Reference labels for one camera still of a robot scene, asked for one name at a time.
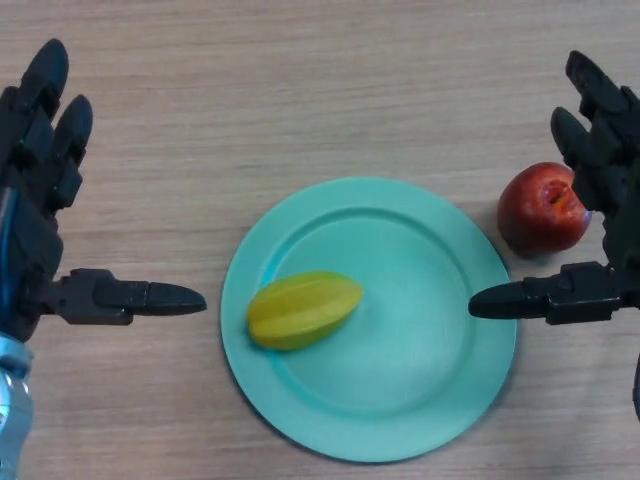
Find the teal plate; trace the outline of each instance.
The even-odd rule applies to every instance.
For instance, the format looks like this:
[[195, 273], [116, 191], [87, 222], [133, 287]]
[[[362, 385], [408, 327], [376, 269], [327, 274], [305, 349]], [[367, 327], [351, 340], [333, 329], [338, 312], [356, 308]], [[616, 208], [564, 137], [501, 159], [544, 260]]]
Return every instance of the teal plate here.
[[[253, 296], [310, 270], [364, 285], [351, 318], [303, 350], [255, 346], [245, 316]], [[287, 198], [242, 241], [222, 292], [224, 350], [255, 410], [295, 443], [399, 461], [455, 439], [494, 403], [517, 322], [471, 317], [467, 303], [508, 281], [491, 242], [441, 197], [396, 180], [330, 181]]]

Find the wooden table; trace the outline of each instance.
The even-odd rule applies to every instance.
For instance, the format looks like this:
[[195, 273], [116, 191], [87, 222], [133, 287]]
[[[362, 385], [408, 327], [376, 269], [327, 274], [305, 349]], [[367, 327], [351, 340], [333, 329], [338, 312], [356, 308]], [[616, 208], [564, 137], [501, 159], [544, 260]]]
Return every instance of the wooden table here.
[[557, 105], [577, 48], [640, 88], [640, 3], [541, 0], [0, 2], [0, 81], [59, 37], [64, 104], [95, 127], [61, 273], [182, 283], [207, 312], [129, 328], [44, 319], [24, 479], [631, 479], [640, 425], [631, 382], [637, 312], [615, 322], [522, 325], [500, 405], [463, 438], [365, 467], [291, 446], [241, 400], [222, 353], [218, 298], [247, 229], [299, 188], [394, 176], [446, 196], [504, 253], [514, 279], [602, 261], [597, 216], [579, 246], [517, 260], [495, 203], [525, 166], [560, 161]]

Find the plate rim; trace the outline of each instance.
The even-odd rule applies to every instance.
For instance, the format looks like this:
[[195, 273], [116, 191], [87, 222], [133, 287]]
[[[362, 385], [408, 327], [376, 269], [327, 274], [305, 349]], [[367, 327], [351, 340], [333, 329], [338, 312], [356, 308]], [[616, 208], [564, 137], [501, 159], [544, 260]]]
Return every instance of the plate rim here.
[[[251, 393], [248, 392], [247, 390], [251, 390], [251, 388], [248, 388], [246, 381], [247, 378], [251, 377], [251, 375], [244, 375], [242, 372], [238, 372], [237, 369], [237, 365], [234, 366], [235, 360], [234, 360], [234, 356], [235, 354], [233, 352], [229, 351], [229, 339], [227, 338], [228, 336], [225, 334], [225, 318], [227, 318], [227, 315], [225, 315], [225, 307], [227, 306], [228, 302], [230, 302], [230, 300], [227, 298], [227, 293], [228, 293], [228, 281], [230, 278], [233, 278], [233, 276], [236, 274], [236, 269], [238, 268], [238, 263], [242, 260], [242, 253], [244, 250], [246, 250], [248, 247], [247, 245], [250, 243], [251, 239], [256, 235], [256, 232], [259, 232], [259, 229], [261, 228], [262, 225], [265, 224], [265, 222], [268, 222], [270, 219], [273, 219], [275, 217], [277, 217], [280, 214], [280, 211], [282, 209], [287, 208], [288, 205], [292, 205], [295, 204], [296, 202], [299, 202], [300, 199], [304, 200], [304, 197], [306, 195], [310, 195], [313, 192], [318, 192], [322, 189], [326, 189], [326, 188], [338, 188], [340, 189], [341, 187], [344, 186], [349, 186], [349, 185], [353, 185], [354, 183], [358, 183], [359, 186], [384, 186], [386, 187], [391, 187], [391, 188], [400, 188], [402, 190], [410, 190], [413, 192], [414, 195], [418, 195], [419, 197], [422, 197], [422, 201], [426, 204], [429, 204], [429, 202], [436, 204], [436, 206], [439, 207], [444, 207], [445, 209], [449, 210], [450, 212], [454, 212], [455, 211], [455, 215], [457, 216], [456, 221], [461, 221], [462, 223], [466, 223], [466, 227], [471, 228], [472, 230], [475, 231], [475, 235], [478, 239], [481, 239], [483, 241], [484, 248], [491, 252], [491, 256], [492, 258], [492, 264], [493, 267], [495, 268], [496, 266], [499, 266], [500, 268], [498, 269], [499, 272], [497, 272], [498, 276], [501, 276], [501, 282], [508, 282], [510, 281], [509, 279], [509, 271], [507, 268], [507, 265], [504, 262], [504, 259], [502, 258], [502, 256], [500, 255], [499, 251], [497, 250], [497, 248], [495, 247], [495, 245], [491, 242], [491, 240], [484, 234], [484, 232], [480, 229], [480, 227], [473, 222], [467, 215], [466, 213], [460, 209], [459, 207], [457, 207], [456, 205], [454, 205], [453, 203], [451, 203], [450, 201], [446, 200], [444, 197], [434, 193], [431, 190], [426, 189], [423, 186], [420, 186], [418, 184], [415, 183], [411, 183], [411, 182], [407, 182], [404, 180], [400, 180], [397, 178], [392, 178], [392, 177], [373, 177], [373, 176], [362, 176], [362, 177], [340, 177], [340, 178], [335, 178], [332, 180], [327, 180], [327, 181], [323, 181], [323, 182], [319, 182], [316, 184], [312, 184], [310, 186], [307, 186], [305, 188], [302, 188], [300, 190], [295, 191], [294, 193], [284, 197], [282, 200], [280, 200], [279, 202], [277, 202], [274, 206], [272, 206], [271, 208], [267, 209], [266, 212], [264, 212], [260, 218], [258, 219], [258, 221], [246, 232], [246, 234], [244, 235], [244, 237], [242, 238], [242, 240], [240, 241], [239, 245], [237, 246], [237, 248], [235, 249], [235, 252], [232, 256], [232, 259], [229, 263], [229, 267], [227, 269], [227, 272], [225, 274], [225, 278], [223, 281], [223, 285], [222, 285], [222, 289], [221, 289], [221, 293], [220, 293], [220, 304], [219, 304], [219, 322], [220, 322], [220, 336], [221, 336], [221, 344], [223, 347], [223, 353], [225, 356], [225, 360], [227, 363], [227, 366], [229, 368], [230, 374], [233, 377], [233, 380], [236, 384], [236, 387], [238, 388], [238, 390], [240, 391], [241, 395], [244, 397], [244, 399], [248, 402], [248, 404], [251, 406], [252, 410], [261, 418], [262, 421], [266, 422], [266, 424], [273, 430], [275, 430], [279, 435], [283, 436], [284, 438], [288, 439], [290, 442], [301, 446], [307, 450], [310, 450], [316, 454], [320, 454], [326, 457], [330, 457], [330, 458], [334, 458], [334, 459], [339, 459], [339, 460], [343, 460], [343, 461], [350, 461], [350, 462], [358, 462], [358, 463], [388, 463], [388, 462], [395, 462], [395, 461], [400, 461], [400, 460], [404, 460], [404, 459], [409, 459], [409, 458], [413, 458], [416, 456], [421, 456], [424, 454], [427, 454], [429, 452], [432, 452], [434, 450], [437, 450], [447, 444], [449, 444], [451, 441], [457, 439], [458, 437], [460, 437], [461, 435], [463, 435], [464, 433], [466, 433], [468, 430], [470, 430], [471, 428], [473, 428], [480, 420], [482, 420], [482, 418], [489, 412], [491, 411], [493, 404], [501, 397], [505, 387], [508, 384], [508, 380], [511, 376], [512, 373], [512, 368], [514, 365], [514, 361], [515, 361], [515, 357], [516, 357], [516, 353], [517, 353], [517, 346], [518, 346], [518, 341], [519, 341], [519, 328], [518, 328], [518, 322], [516, 320], [513, 321], [506, 321], [506, 323], [511, 323], [512, 325], [512, 336], [510, 336], [510, 352], [508, 354], [508, 361], [505, 362], [507, 363], [507, 368], [506, 371], [504, 372], [504, 376], [501, 376], [500, 381], [498, 382], [499, 385], [497, 387], [497, 389], [495, 390], [495, 393], [492, 396], [491, 401], [489, 402], [489, 405], [486, 406], [486, 408], [483, 409], [483, 411], [476, 416], [476, 418], [471, 421], [466, 427], [462, 428], [462, 430], [458, 433], [456, 433], [455, 435], [453, 435], [453, 437], [451, 439], [449, 439], [448, 441], [445, 442], [440, 442], [438, 445], [436, 446], [431, 446], [431, 447], [418, 447], [418, 448], [414, 448], [414, 449], [405, 449], [405, 453], [403, 454], [390, 454], [388, 456], [383, 456], [383, 455], [373, 455], [369, 458], [365, 458], [366, 456], [363, 456], [362, 454], [347, 454], [347, 453], [336, 453], [336, 452], [331, 452], [328, 451], [327, 448], [323, 448], [323, 447], [319, 447], [318, 445], [311, 445], [309, 444], [309, 442], [305, 442], [305, 441], [300, 441], [299, 438], [296, 438], [295, 434], [292, 436], [291, 432], [288, 431], [287, 429], [282, 429], [281, 425], [279, 426], [277, 424], [277, 422], [274, 422], [272, 413], [273, 412], [266, 412], [265, 413], [265, 408], [264, 405], [256, 405], [256, 398], [255, 396], [251, 396]], [[347, 207], [350, 208], [351, 205], [343, 205], [343, 207]], [[387, 209], [388, 211], [391, 211], [393, 213], [399, 213], [394, 209]], [[295, 226], [293, 226], [292, 228], [289, 229], [289, 234], [286, 233], [282, 233], [280, 236], [282, 238], [288, 238], [291, 233], [293, 231], [296, 230], [296, 228], [299, 228], [301, 226], [304, 226], [306, 224], [308, 224], [310, 221], [313, 221], [314, 219], [317, 219], [325, 214], [327, 214], [327, 212], [331, 212], [331, 211], [335, 211], [335, 209], [330, 209], [325, 211], [324, 213], [322, 211], [319, 212], [315, 212], [315, 215], [308, 217], [308, 220], [306, 223], [303, 223], [302, 225], [300, 224], [296, 224]], [[432, 227], [433, 225], [430, 224], [425, 224], [425, 222], [420, 222], [422, 226], [426, 226], [426, 227]], [[280, 245], [274, 245], [274, 251], [276, 251]], [[269, 256], [268, 258], [264, 259], [265, 263], [268, 263], [272, 260], [272, 256]]]

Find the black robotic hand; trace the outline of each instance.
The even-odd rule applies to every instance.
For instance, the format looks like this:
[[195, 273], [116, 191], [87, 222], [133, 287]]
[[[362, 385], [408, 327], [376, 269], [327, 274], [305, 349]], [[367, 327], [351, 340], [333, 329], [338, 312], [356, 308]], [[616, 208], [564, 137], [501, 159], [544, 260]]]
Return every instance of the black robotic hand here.
[[[640, 307], [640, 102], [580, 52], [569, 55], [566, 74], [591, 129], [559, 107], [551, 132], [575, 173], [574, 191], [587, 209], [604, 214], [602, 245], [609, 264], [569, 264], [551, 277], [489, 288], [469, 301], [474, 316], [539, 317], [559, 325], [610, 320], [620, 308]], [[639, 382], [640, 358], [633, 388], [638, 419]]]
[[206, 309], [184, 287], [116, 280], [108, 270], [78, 269], [58, 281], [63, 252], [56, 212], [71, 207], [93, 114], [76, 97], [51, 122], [69, 69], [63, 44], [47, 42], [19, 87], [0, 97], [0, 334], [31, 338], [41, 315], [71, 324], [128, 325], [134, 315], [181, 315]]

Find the apple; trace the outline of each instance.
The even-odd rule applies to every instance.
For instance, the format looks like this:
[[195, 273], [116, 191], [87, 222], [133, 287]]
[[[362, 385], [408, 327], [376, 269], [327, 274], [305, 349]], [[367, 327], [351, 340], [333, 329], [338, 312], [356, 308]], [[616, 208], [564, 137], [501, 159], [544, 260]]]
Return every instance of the apple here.
[[591, 222], [571, 188], [574, 173], [554, 162], [531, 165], [511, 180], [498, 201], [498, 230], [521, 257], [573, 247]]

